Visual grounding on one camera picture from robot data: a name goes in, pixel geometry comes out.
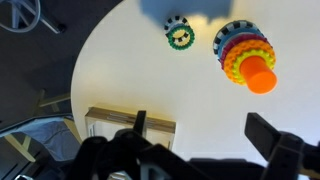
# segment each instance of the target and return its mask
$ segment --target table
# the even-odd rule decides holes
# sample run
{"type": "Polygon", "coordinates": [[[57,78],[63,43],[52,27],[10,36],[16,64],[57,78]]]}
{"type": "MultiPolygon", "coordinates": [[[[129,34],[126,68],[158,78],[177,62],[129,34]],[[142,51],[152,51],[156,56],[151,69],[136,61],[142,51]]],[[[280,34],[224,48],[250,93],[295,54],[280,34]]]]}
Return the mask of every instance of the table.
{"type": "Polygon", "coordinates": [[[72,79],[72,110],[81,137],[87,137],[88,108],[102,103],[175,120],[173,151],[184,159],[246,158],[264,164],[244,135],[248,112],[316,144],[320,1],[184,2],[123,1],[96,26],[72,79]],[[185,15],[195,31],[195,43],[185,51],[173,50],[164,35],[161,22],[172,12],[185,15]],[[274,47],[278,85],[269,94],[254,95],[230,82],[213,54],[216,32],[239,19],[254,22],[274,47]]]}

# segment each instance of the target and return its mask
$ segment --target gray floor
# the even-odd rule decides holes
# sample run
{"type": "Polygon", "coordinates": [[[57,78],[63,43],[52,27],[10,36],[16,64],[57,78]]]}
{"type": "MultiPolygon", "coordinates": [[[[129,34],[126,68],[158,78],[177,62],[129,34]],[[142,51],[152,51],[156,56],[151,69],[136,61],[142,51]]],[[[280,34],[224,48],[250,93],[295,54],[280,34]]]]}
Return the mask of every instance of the gray floor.
{"type": "MultiPolygon", "coordinates": [[[[56,35],[39,23],[31,32],[0,29],[0,128],[31,117],[39,90],[52,97],[70,91],[81,47],[97,23],[120,0],[42,0],[42,9],[67,26],[56,35]]],[[[10,17],[0,4],[0,22],[10,17]]],[[[70,102],[63,111],[70,112],[70,102]]]]}

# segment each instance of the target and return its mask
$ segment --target green ring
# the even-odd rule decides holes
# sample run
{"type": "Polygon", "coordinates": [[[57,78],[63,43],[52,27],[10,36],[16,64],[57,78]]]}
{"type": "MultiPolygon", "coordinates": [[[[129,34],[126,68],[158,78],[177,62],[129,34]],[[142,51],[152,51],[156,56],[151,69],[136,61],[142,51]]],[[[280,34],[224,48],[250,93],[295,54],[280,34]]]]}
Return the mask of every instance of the green ring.
{"type": "Polygon", "coordinates": [[[175,27],[173,28],[169,33],[168,33],[168,42],[170,44],[170,46],[173,48],[173,49],[176,49],[176,50],[185,50],[185,49],[188,49],[194,42],[194,32],[193,30],[191,29],[190,26],[178,26],[178,27],[175,27]],[[184,30],[186,31],[189,36],[190,36],[190,40],[187,44],[183,45],[183,46],[179,46],[177,45],[176,43],[174,43],[173,41],[173,35],[177,32],[177,31],[180,31],[180,30],[184,30]]]}

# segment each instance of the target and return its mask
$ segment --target white round table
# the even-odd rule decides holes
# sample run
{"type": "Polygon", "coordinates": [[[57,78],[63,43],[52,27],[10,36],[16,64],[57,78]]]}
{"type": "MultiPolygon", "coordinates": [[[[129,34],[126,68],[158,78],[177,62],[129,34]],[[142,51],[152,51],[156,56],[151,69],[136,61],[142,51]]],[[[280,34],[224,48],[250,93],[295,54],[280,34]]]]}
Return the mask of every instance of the white round table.
{"type": "Polygon", "coordinates": [[[319,6],[318,0],[123,1],[93,30],[74,69],[72,110],[81,137],[87,137],[88,108],[102,103],[176,121],[173,151],[184,159],[246,158],[264,164],[244,135],[248,112],[316,144],[319,6]],[[185,51],[173,50],[163,32],[161,22],[175,12],[185,15],[195,32],[195,43],[185,51]],[[239,19],[254,22],[274,47],[278,85],[269,94],[233,84],[213,54],[217,31],[239,19]]]}

